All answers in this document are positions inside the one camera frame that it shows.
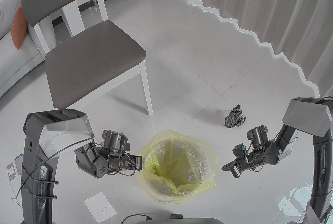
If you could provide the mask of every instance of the crumpled black plastic bag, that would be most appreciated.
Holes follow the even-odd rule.
[[[233,110],[230,111],[230,114],[225,118],[224,126],[227,128],[239,127],[245,122],[245,117],[242,115],[242,110],[240,105],[237,105]]]

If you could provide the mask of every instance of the tiled floor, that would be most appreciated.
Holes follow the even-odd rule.
[[[298,221],[312,188],[312,138],[300,134],[293,154],[260,173],[239,179],[220,168],[232,161],[236,144],[249,144],[246,132],[266,125],[269,138],[280,130],[289,100],[315,96],[298,70],[281,56],[272,56],[252,35],[232,23],[203,12],[188,0],[108,0],[107,12],[121,29],[147,51],[146,66],[154,114],[145,114],[140,78],[99,97],[81,110],[88,114],[94,134],[112,129],[128,136],[131,153],[139,153],[162,130],[202,138],[217,153],[217,185],[180,205],[154,202],[136,177],[95,179],[80,171],[74,153],[59,159],[53,219],[60,223],[96,223],[84,200],[103,192],[117,214],[102,223],[119,223],[134,213],[153,219],[182,213],[185,218],[213,217],[225,224]],[[98,6],[82,12],[85,27],[101,21]],[[55,27],[57,42],[69,38],[63,23]],[[223,111],[240,104],[246,122],[235,129],[223,126]],[[0,223],[20,223],[22,213],[10,196],[6,166],[23,152],[22,126],[31,112],[53,109],[44,64],[25,75],[0,98],[2,147],[0,159]],[[19,187],[18,177],[13,188]],[[128,219],[128,224],[141,218]]]

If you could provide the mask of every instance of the sofa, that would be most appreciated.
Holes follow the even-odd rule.
[[[41,30],[50,49],[56,47],[51,17],[40,22]],[[43,62],[45,52],[33,27],[27,33],[19,49],[14,46],[9,31],[0,39],[0,99],[19,79]]]

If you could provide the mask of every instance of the gray chair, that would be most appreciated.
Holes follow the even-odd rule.
[[[145,50],[108,20],[103,0],[97,0],[102,22],[84,29],[76,0],[21,0],[28,23],[43,46],[45,68],[55,108],[79,109],[131,77],[141,74],[147,113],[152,114]],[[56,10],[75,15],[78,22],[64,21],[71,38],[50,49],[39,22]]]

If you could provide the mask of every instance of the yellow plastic bag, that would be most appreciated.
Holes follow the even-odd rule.
[[[139,184],[155,201],[179,203],[215,186],[216,154],[199,139],[165,130],[155,135],[144,149]]]

